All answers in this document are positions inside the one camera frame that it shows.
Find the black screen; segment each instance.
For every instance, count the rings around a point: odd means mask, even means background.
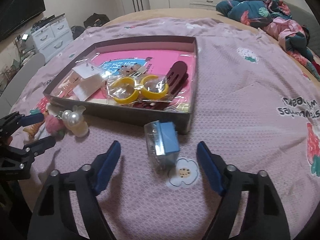
[[[14,0],[0,21],[0,41],[45,11],[43,0]]]

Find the pink pom pom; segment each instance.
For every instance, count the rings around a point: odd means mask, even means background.
[[[45,129],[48,133],[55,135],[64,128],[65,126],[62,120],[58,119],[57,117],[54,117],[53,115],[49,115],[46,117]]]

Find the yellow bracelet in plastic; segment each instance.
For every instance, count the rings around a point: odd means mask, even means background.
[[[161,91],[160,93],[155,93],[155,92],[151,92],[151,91],[148,91],[145,87],[144,87],[144,84],[147,83],[149,80],[151,79],[157,79],[158,76],[157,75],[148,75],[148,76],[145,76],[140,84],[143,85],[143,88],[141,89],[141,94],[147,98],[147,99],[150,99],[150,100],[158,100],[158,99],[161,99],[163,98],[167,93],[168,93],[168,90],[169,90],[169,86],[168,84],[166,83],[164,85],[164,90]]]
[[[132,79],[130,77],[123,77],[123,78],[120,78],[120,79],[116,80],[111,86],[112,87],[117,87],[117,86],[122,85],[122,84],[128,84],[128,85],[131,85],[134,88],[135,81],[134,81],[134,79]],[[127,98],[114,97],[114,100],[117,103],[121,104],[121,105],[126,105],[126,104],[130,104],[130,103],[136,101],[138,96],[139,96],[139,91],[137,89],[135,89],[131,96],[129,96]]]

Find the maroon hair clip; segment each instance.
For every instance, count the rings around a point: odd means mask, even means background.
[[[186,63],[184,63],[183,61],[177,61],[173,64],[173,66],[167,73],[167,84],[169,86],[168,96],[170,98],[175,98],[184,87],[185,82],[188,80],[187,69],[188,67]],[[170,103],[168,102],[137,102],[133,104],[133,107],[163,110],[167,106],[169,106],[169,104]]]

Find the shallow box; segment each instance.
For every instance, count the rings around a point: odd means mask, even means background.
[[[188,66],[188,82],[184,94],[175,98],[175,107],[167,111],[135,108],[108,103],[100,90],[87,101],[59,98],[58,86],[71,73],[76,62],[90,59],[96,65],[115,73],[121,65],[140,64],[149,73],[167,74],[176,61],[184,61]],[[68,64],[48,85],[44,95],[51,104],[72,109],[74,105],[85,106],[84,114],[98,116],[119,122],[144,126],[153,121],[174,122],[177,132],[186,134],[190,130],[197,88],[197,45],[194,37],[184,36],[141,36],[102,41],[85,49]]]

